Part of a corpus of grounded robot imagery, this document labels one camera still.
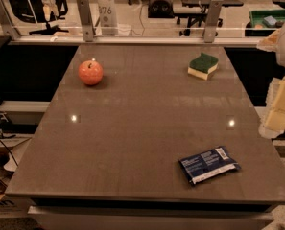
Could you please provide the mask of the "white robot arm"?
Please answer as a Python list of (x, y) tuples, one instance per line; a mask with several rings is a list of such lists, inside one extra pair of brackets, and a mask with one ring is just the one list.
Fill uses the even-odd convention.
[[(285, 23), (276, 41), (276, 60), (285, 67)], [(285, 130), (285, 77), (273, 79), (267, 95), (266, 114), (263, 119), (265, 128), (282, 133)]]

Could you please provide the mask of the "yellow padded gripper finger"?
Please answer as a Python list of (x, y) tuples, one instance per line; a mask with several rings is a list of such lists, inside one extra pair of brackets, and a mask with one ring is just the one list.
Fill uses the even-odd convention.
[(285, 130), (285, 77), (273, 78), (266, 98), (266, 112), (263, 118), (265, 128), (283, 132)]

